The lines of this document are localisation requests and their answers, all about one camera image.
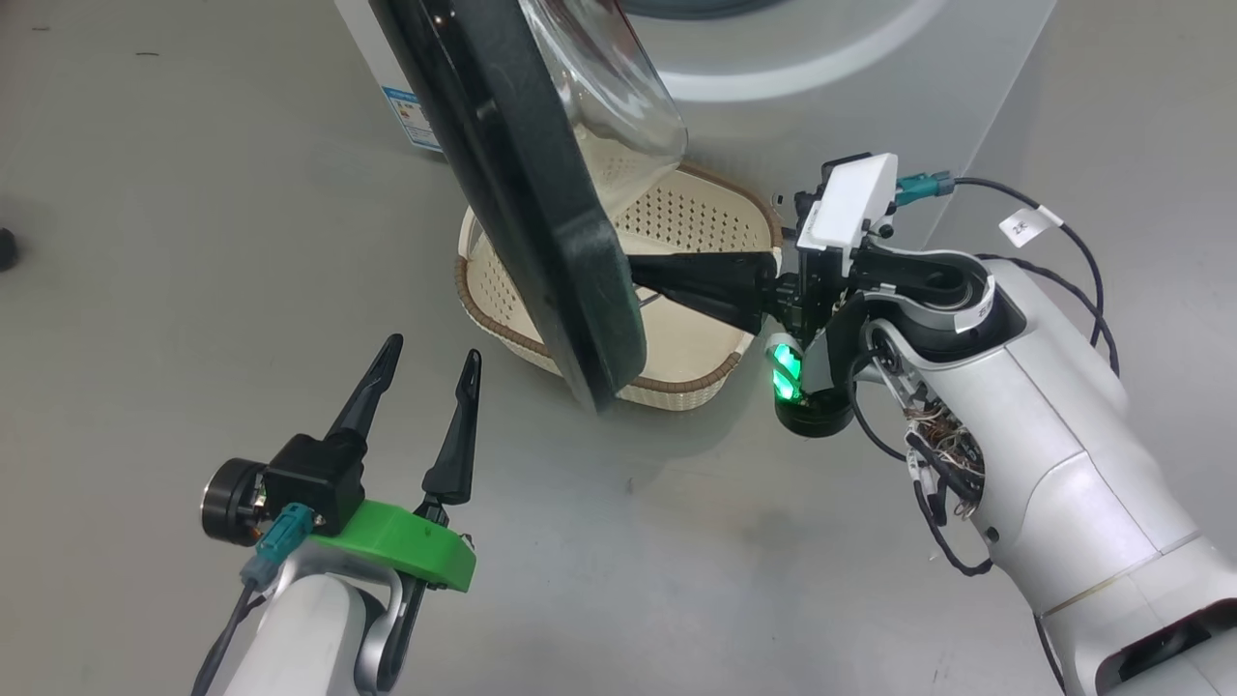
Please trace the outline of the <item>blue energy label sticker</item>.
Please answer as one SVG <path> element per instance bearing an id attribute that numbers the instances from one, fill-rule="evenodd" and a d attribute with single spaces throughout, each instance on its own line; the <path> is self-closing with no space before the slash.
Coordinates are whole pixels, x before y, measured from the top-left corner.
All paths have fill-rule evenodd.
<path id="1" fill-rule="evenodd" d="M 433 153 L 442 153 L 442 145 L 430 129 L 427 115 L 421 108 L 419 98 L 411 91 L 401 91 L 388 85 L 381 85 L 383 94 L 388 99 L 390 109 L 400 120 L 401 127 L 406 132 L 409 142 L 421 150 L 429 150 Z"/>

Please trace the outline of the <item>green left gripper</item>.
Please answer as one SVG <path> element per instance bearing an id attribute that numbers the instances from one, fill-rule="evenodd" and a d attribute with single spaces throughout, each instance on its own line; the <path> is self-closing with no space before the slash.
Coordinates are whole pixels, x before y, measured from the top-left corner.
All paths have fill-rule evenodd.
<path id="1" fill-rule="evenodd" d="M 366 443 L 385 392 L 400 363 L 404 336 L 393 333 L 367 366 L 365 375 L 329 427 L 327 440 Z M 468 592 L 476 567 L 475 550 L 464 535 L 452 532 L 447 507 L 473 498 L 477 422 L 480 422 L 482 356 L 470 349 L 459 375 L 456 405 L 445 443 L 426 472 L 421 490 L 426 499 L 416 511 L 376 501 L 357 501 L 349 519 L 336 511 L 329 494 L 312 494 L 312 511 L 323 518 L 313 535 L 323 545 L 362 558 L 379 566 L 409 574 L 434 587 Z"/>

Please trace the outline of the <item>cream perforated laundry basket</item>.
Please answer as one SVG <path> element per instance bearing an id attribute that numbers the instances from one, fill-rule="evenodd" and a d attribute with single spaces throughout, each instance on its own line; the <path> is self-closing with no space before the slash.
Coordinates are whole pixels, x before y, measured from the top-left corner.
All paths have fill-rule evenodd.
<path id="1" fill-rule="evenodd" d="M 632 253 L 769 252 L 781 260 L 779 219 L 768 203 L 687 162 L 631 204 L 616 224 Z M 526 362 L 559 370 L 534 329 L 503 263 L 473 210 L 464 213 L 454 277 L 461 307 L 479 329 Z M 638 291 L 647 335 L 644 371 L 621 399 L 683 413 L 711 401 L 755 335 Z"/>

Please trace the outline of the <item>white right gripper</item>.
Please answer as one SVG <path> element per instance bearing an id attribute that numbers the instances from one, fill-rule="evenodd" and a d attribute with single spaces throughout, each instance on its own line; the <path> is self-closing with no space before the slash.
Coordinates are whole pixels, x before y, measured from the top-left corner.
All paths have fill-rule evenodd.
<path id="1" fill-rule="evenodd" d="M 769 337 L 774 410 L 795 436 L 825 439 L 854 419 L 854 361 L 867 308 L 854 253 L 894 202 L 894 155 L 823 164 L 821 185 L 795 195 L 798 269 L 778 274 L 768 251 L 636 253 L 637 289 L 738 330 L 761 330 L 773 307 L 785 333 Z"/>

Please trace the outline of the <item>white front-load washing machine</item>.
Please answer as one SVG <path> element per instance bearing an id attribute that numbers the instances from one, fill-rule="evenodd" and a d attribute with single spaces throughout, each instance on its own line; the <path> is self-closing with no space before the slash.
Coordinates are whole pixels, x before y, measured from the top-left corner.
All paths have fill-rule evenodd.
<path id="1" fill-rule="evenodd" d="M 379 85 L 413 93 L 367 0 L 334 2 Z M 1055 6 L 788 0 L 713 21 L 627 17 L 685 124 L 680 164 L 742 185 L 790 223 L 792 199 L 830 161 L 967 167 Z"/>

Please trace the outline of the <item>black washing machine door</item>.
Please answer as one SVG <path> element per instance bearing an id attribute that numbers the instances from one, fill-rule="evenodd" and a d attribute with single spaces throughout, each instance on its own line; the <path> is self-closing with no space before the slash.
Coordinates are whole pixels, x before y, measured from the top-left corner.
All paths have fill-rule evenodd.
<path id="1" fill-rule="evenodd" d="M 367 0 L 562 378 L 604 410 L 647 347 L 616 220 L 688 134 L 618 0 Z"/>

